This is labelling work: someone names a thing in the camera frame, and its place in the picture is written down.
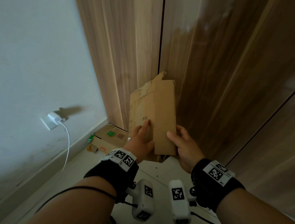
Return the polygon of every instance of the white wall socket plate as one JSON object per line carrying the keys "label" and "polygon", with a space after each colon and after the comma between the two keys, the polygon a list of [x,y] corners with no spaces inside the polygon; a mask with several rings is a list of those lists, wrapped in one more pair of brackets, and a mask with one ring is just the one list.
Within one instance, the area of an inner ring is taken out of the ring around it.
{"label": "white wall socket plate", "polygon": [[50,118],[48,117],[48,115],[44,116],[44,117],[41,117],[40,118],[41,121],[43,122],[43,124],[46,126],[46,128],[50,131],[54,128],[56,128],[58,125],[55,124],[54,122],[52,122],[50,120]]}

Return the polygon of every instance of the glossy wood surface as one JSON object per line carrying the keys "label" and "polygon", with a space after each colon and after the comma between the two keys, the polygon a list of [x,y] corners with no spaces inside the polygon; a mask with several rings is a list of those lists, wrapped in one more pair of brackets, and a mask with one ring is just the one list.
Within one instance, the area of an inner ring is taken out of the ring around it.
{"label": "glossy wood surface", "polygon": [[166,0],[160,68],[177,122],[226,165],[295,90],[294,2],[192,2]]}
{"label": "glossy wood surface", "polygon": [[227,168],[258,198],[295,217],[295,96]]}
{"label": "glossy wood surface", "polygon": [[109,122],[128,131],[130,94],[158,74],[163,1],[76,2]]}

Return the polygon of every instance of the wooden door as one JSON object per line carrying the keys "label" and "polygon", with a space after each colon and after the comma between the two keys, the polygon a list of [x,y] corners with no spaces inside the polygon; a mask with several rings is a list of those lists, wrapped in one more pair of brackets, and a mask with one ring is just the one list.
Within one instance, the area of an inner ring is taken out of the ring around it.
{"label": "wooden door", "polygon": [[227,166],[246,190],[295,217],[295,96]]}
{"label": "wooden door", "polygon": [[295,91],[295,1],[166,0],[177,122],[226,165]]}
{"label": "wooden door", "polygon": [[128,131],[130,94],[158,74],[163,1],[76,2],[109,122]]}

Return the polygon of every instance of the person's left hand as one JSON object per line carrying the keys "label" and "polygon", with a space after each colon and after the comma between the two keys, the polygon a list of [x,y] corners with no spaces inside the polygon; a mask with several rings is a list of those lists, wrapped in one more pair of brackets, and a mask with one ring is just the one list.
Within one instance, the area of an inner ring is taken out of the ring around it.
{"label": "person's left hand", "polygon": [[147,132],[149,122],[150,120],[146,120],[142,126],[135,127],[132,131],[131,138],[123,147],[123,149],[130,151],[137,157],[137,164],[142,162],[147,154],[149,154],[149,152],[155,147],[155,143],[153,141],[145,144],[143,140]]}

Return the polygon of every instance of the person's right arm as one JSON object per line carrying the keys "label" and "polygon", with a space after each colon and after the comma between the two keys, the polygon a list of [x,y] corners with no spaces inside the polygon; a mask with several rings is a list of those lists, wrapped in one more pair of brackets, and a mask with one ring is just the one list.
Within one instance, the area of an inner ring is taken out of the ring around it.
{"label": "person's right arm", "polygon": [[[179,136],[172,132],[168,132],[167,136],[178,147],[181,167],[191,173],[205,156],[184,127],[177,125],[177,131]],[[227,194],[217,206],[216,214],[222,224],[294,223],[283,213],[242,188]]]}

